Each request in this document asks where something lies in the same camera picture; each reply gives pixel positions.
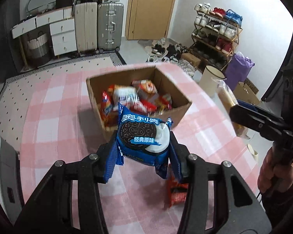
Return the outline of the person's right hand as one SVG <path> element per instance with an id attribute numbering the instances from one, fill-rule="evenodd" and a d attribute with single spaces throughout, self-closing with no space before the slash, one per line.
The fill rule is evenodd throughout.
<path id="1" fill-rule="evenodd" d="M 258 177 L 258 189 L 261 194 L 271 188 L 273 177 L 277 177 L 280 181 L 276 188 L 279 192 L 286 192 L 293 185 L 293 163 L 286 166 L 274 164 L 271 147 L 263 160 Z"/>

